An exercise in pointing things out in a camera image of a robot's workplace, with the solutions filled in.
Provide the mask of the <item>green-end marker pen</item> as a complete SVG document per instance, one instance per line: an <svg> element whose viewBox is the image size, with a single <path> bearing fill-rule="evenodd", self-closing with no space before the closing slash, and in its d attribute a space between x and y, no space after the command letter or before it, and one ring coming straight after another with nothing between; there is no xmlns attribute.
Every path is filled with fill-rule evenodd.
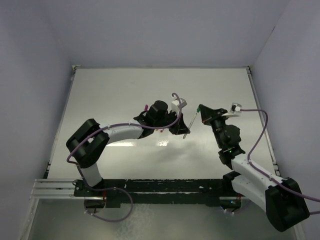
<svg viewBox="0 0 320 240"><path fill-rule="evenodd" d="M198 115L198 113L197 113L197 110L196 110L193 119L190 121L190 123L189 123L189 125L188 125L189 133L191 133L191 127L193 126L193 124L194 124L194 122L195 122L195 120L196 120L197 115ZM185 133L185 134L183 135L182 139L185 139L189 133Z"/></svg>

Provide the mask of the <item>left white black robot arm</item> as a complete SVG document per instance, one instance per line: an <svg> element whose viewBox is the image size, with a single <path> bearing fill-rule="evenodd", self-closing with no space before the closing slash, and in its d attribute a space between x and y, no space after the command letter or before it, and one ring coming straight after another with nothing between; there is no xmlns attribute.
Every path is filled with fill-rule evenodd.
<svg viewBox="0 0 320 240"><path fill-rule="evenodd" d="M80 175L85 179L85 190L91 196L98 196L103 191L102 176L97 161L108 144L124 140L139 140L154 133L155 130L168 129L173 135L187 135L189 128L183 120L182 108L186 100L175 99L171 110L161 100L157 100L148 110L126 123L117 123L106 127L93 118L86 120L67 140L66 147L70 152L67 162L75 164Z"/></svg>

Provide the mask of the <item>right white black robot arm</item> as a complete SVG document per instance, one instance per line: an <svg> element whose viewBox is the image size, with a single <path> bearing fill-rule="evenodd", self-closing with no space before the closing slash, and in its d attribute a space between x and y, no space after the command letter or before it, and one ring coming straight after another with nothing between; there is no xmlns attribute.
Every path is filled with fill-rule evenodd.
<svg viewBox="0 0 320 240"><path fill-rule="evenodd" d="M245 153L240 146L240 129L226 124L227 119L240 116L246 109L237 103L233 103L230 110L212 109L203 104L198 109L202 123L212 128L220 149L220 161L232 170L223 177L222 190L226 195L238 193L247 197L266 213L271 225L279 232L310 217L299 184L292 178L277 176L254 162L251 153Z"/></svg>

